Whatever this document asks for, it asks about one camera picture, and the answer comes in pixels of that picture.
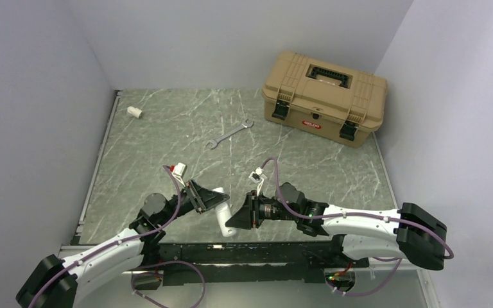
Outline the white remote control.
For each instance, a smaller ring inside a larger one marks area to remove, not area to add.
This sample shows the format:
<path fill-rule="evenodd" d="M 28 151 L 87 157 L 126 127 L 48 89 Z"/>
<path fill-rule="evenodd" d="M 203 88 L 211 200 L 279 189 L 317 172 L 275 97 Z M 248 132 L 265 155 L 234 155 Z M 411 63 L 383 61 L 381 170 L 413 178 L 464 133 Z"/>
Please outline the white remote control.
<path fill-rule="evenodd" d="M 223 237 L 232 237 L 237 233 L 237 229 L 227 227 L 226 222 L 232 217 L 231 207 L 228 201 L 223 201 L 214 208 L 216 219 Z"/>

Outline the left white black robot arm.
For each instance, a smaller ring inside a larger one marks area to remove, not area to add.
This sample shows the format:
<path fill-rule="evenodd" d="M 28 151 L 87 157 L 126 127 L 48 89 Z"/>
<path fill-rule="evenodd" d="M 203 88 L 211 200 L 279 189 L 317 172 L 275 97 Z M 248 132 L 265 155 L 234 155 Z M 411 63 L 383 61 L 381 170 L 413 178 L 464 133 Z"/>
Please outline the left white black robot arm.
<path fill-rule="evenodd" d="M 163 261 L 164 227 L 191 211 L 203 214 L 229 200 L 223 189 L 206 189 L 189 180 L 166 199 L 148 195 L 137 217 L 113 238 L 76 255 L 42 259 L 15 299 L 21 307 L 72 307 L 124 271 L 148 270 Z"/>

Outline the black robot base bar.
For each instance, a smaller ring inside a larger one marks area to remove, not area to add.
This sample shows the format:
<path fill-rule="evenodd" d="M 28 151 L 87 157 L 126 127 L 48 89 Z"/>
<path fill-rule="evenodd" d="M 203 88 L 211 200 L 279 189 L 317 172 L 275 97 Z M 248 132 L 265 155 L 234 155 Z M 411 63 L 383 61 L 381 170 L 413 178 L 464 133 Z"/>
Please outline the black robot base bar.
<path fill-rule="evenodd" d="M 194 264 L 208 283 L 297 280 L 324 282 L 324 273 L 367 268 L 367 258 L 352 261 L 330 241 L 251 243 L 160 243 L 149 249 L 139 269 L 163 272 L 164 286 L 199 282 L 198 275 L 175 261 Z"/>

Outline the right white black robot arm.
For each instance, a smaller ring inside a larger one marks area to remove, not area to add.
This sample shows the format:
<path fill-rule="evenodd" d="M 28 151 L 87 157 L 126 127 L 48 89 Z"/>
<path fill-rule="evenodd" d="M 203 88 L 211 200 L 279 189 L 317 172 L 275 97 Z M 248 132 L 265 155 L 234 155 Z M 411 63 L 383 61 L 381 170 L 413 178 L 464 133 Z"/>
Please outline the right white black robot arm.
<path fill-rule="evenodd" d="M 445 250 L 447 227 L 414 203 L 392 210 L 354 210 L 309 200 L 286 182 L 272 198 L 251 191 L 225 225 L 250 230 L 265 220 L 294 221 L 311 237 L 328 237 L 328 258 L 344 266 L 364 258 L 398 258 L 425 270 L 440 271 L 451 254 Z"/>

